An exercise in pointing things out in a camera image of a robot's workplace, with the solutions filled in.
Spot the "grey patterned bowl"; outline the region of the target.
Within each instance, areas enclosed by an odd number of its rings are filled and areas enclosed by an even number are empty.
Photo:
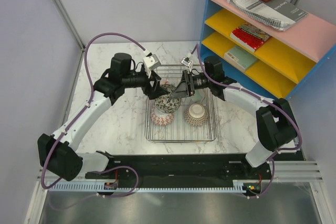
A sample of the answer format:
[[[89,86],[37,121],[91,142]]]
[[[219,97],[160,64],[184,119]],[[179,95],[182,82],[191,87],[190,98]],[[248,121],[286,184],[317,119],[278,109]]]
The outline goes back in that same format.
[[[166,95],[162,95],[154,100],[155,107],[162,113],[173,113],[177,111],[182,103],[181,98],[171,98],[171,93],[175,90],[175,86],[172,84],[163,84],[163,88],[165,88],[169,93]]]

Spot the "green glass bowl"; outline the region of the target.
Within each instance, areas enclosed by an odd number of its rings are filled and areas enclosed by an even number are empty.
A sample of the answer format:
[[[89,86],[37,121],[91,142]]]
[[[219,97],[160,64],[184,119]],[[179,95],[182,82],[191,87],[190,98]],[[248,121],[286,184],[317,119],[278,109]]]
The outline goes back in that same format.
[[[205,98],[205,93],[202,89],[195,90],[194,95],[191,97],[191,100],[195,103],[202,102]]]

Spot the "blue patterned bowl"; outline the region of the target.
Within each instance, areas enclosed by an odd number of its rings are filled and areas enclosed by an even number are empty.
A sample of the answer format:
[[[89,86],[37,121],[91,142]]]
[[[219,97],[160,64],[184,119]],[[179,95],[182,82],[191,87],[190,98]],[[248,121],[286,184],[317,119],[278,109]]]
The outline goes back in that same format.
[[[167,126],[173,122],[174,113],[163,113],[156,107],[151,110],[151,120],[155,125]]]

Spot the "brown patterned bowl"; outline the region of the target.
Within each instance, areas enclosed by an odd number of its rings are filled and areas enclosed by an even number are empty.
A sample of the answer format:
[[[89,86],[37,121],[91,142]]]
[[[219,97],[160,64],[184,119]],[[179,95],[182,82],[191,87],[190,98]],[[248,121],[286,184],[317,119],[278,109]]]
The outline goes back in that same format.
[[[191,104],[185,111],[185,121],[191,126],[201,126],[207,120],[208,110],[202,104]]]

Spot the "orange patterned glass bowl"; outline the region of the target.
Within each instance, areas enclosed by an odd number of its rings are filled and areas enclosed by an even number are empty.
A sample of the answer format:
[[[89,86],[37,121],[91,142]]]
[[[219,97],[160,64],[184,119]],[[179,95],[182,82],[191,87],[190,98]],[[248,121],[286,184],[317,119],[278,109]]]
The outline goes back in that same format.
[[[162,79],[161,83],[162,84],[169,84],[171,82],[166,78],[166,79]]]

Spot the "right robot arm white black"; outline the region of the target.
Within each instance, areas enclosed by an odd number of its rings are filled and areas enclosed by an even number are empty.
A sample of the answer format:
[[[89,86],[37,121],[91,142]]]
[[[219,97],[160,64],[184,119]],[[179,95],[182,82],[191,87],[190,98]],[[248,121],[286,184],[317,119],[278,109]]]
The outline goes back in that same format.
[[[278,152],[288,150],[286,144],[299,137],[299,129],[286,99],[263,98],[245,89],[236,80],[225,76],[222,62],[216,56],[205,58],[202,72],[193,74],[193,63],[183,58],[181,80],[172,92],[173,98],[191,97],[196,90],[208,88],[213,96],[234,103],[255,117],[258,142],[245,155],[240,166],[241,174],[248,179],[259,173],[259,166],[269,161]]]

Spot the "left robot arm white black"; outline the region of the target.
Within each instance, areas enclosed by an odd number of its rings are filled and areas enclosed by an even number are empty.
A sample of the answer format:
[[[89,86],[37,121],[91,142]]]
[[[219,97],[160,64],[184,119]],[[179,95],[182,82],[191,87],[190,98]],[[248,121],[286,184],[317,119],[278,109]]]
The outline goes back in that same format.
[[[158,57],[144,57],[140,71],[131,69],[133,59],[129,54],[116,53],[108,69],[92,88],[88,101],[62,127],[51,135],[42,134],[37,140],[40,165],[66,181],[71,181],[83,171],[84,164],[97,171],[103,178],[111,178],[115,165],[105,154],[92,153],[89,159],[76,150],[83,137],[105,111],[112,107],[128,88],[141,88],[150,99],[168,93],[160,85],[161,77],[155,69],[161,65]]]

